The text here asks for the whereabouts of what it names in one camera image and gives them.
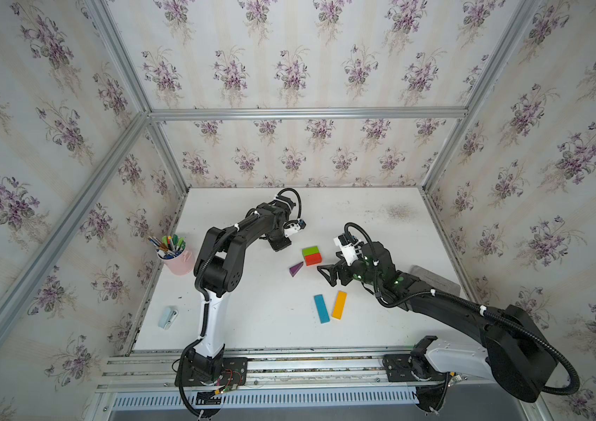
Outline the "colourful pens bundle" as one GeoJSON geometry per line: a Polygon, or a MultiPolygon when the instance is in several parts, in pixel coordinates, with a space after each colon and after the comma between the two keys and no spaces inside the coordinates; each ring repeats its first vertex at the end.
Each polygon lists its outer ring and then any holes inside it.
{"type": "Polygon", "coordinates": [[[161,260],[170,261],[181,256],[186,251],[184,238],[176,234],[173,236],[163,236],[161,239],[149,236],[148,241],[155,247],[157,256],[161,260]]]}

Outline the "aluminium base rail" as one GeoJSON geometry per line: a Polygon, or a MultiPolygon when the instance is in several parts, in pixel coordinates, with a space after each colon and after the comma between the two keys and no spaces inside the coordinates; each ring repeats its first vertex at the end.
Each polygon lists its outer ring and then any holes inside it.
{"type": "Polygon", "coordinates": [[[414,405],[422,391],[442,387],[443,375],[419,381],[403,374],[390,380],[391,354],[400,347],[351,349],[232,350],[234,363],[212,384],[175,384],[177,352],[137,352],[110,357],[95,389],[98,412],[180,409],[187,398],[196,410],[272,407],[414,405]]]}

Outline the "red rectangular block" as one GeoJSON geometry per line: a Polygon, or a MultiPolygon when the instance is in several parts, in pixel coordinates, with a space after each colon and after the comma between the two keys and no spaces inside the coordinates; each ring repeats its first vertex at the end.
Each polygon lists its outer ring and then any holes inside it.
{"type": "Polygon", "coordinates": [[[306,254],[303,256],[303,258],[307,266],[315,266],[321,264],[323,261],[322,255],[320,253],[306,254]]]}

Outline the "pink pen cup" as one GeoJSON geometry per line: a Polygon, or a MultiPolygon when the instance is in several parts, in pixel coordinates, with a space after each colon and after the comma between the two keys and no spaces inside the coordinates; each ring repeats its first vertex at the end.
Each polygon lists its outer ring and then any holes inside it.
{"type": "Polygon", "coordinates": [[[157,256],[174,275],[187,275],[193,271],[194,257],[190,250],[185,249],[177,256],[171,256],[163,251],[158,251],[157,256]]]}

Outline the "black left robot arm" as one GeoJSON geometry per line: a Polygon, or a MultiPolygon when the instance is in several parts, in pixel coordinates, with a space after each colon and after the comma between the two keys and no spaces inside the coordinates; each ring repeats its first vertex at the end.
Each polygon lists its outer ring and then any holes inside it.
{"type": "Polygon", "coordinates": [[[194,265],[194,287],[201,295],[196,339],[185,346],[175,366],[175,385],[214,384],[224,372],[224,325],[231,294],[242,280],[247,249],[265,240],[275,252],[291,245],[290,236],[305,228],[302,200],[278,193],[250,209],[238,223],[210,228],[194,265]]]}

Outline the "green rectangular block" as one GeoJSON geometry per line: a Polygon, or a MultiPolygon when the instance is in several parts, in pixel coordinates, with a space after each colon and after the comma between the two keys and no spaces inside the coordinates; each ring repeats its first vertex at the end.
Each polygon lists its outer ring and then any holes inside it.
{"type": "Polygon", "coordinates": [[[302,250],[302,253],[303,253],[303,256],[306,257],[306,256],[310,256],[310,255],[313,255],[313,254],[319,254],[320,251],[319,251],[319,248],[317,246],[313,246],[313,247],[306,247],[306,248],[304,248],[302,250]]]}

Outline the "teal long block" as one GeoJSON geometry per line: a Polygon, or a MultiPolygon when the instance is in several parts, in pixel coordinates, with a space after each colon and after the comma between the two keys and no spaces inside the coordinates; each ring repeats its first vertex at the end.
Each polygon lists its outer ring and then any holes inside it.
{"type": "Polygon", "coordinates": [[[315,295],[314,296],[314,303],[317,309],[317,316],[319,322],[321,324],[327,324],[330,322],[331,318],[326,307],[326,303],[324,297],[322,295],[315,295]]]}

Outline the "purple triangle block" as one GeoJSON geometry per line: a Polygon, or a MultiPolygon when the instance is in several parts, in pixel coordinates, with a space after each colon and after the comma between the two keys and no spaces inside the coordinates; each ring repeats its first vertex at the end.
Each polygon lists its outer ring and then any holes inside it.
{"type": "Polygon", "coordinates": [[[298,272],[303,268],[303,266],[304,266],[303,261],[296,263],[295,265],[293,265],[289,268],[289,274],[292,277],[295,277],[298,274],[298,272]]]}

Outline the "yellow long block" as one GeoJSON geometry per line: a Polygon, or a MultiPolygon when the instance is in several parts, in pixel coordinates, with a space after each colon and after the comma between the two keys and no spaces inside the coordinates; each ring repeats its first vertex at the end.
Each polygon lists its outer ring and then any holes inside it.
{"type": "Polygon", "coordinates": [[[332,308],[331,317],[336,320],[341,320],[345,310],[347,294],[344,291],[338,291],[336,299],[332,308]]]}

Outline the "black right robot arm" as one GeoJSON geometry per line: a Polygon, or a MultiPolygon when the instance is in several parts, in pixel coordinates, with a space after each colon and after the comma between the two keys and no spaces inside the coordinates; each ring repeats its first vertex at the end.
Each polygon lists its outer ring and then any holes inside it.
{"type": "Polygon", "coordinates": [[[427,271],[396,268],[382,243],[343,246],[338,261],[318,266],[329,285],[358,282],[388,309],[414,312],[466,335],[475,343],[457,347],[427,335],[409,356],[412,375],[419,381],[441,374],[472,375],[496,382],[514,398],[534,403],[543,393],[571,396],[581,386],[580,375],[562,352],[551,345],[525,310],[479,305],[438,289],[427,271]]]}

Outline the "grey eraser pad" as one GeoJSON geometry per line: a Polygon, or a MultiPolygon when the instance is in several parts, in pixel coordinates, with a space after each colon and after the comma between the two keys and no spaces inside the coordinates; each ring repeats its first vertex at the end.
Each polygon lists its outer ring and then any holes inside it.
{"type": "Polygon", "coordinates": [[[434,289],[440,289],[454,296],[461,295],[461,286],[441,275],[438,275],[426,268],[413,265],[410,267],[410,274],[417,277],[420,281],[427,283],[434,289]]]}

